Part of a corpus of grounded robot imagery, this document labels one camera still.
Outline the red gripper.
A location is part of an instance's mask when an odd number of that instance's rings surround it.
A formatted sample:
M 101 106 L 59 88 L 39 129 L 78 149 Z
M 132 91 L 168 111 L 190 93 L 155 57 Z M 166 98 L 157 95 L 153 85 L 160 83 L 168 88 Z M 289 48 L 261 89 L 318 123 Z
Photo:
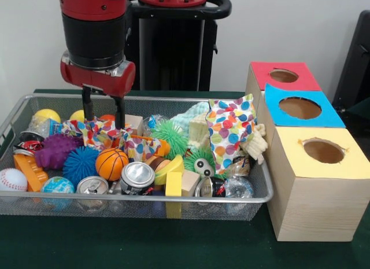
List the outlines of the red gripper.
M 124 60 L 118 67 L 108 70 L 91 71 L 72 63 L 69 53 L 61 57 L 60 71 L 62 78 L 72 85 L 82 87 L 84 117 L 94 119 L 91 89 L 114 97 L 116 105 L 115 126 L 118 130 L 125 128 L 124 96 L 131 91 L 135 80 L 136 67 L 133 62 Z

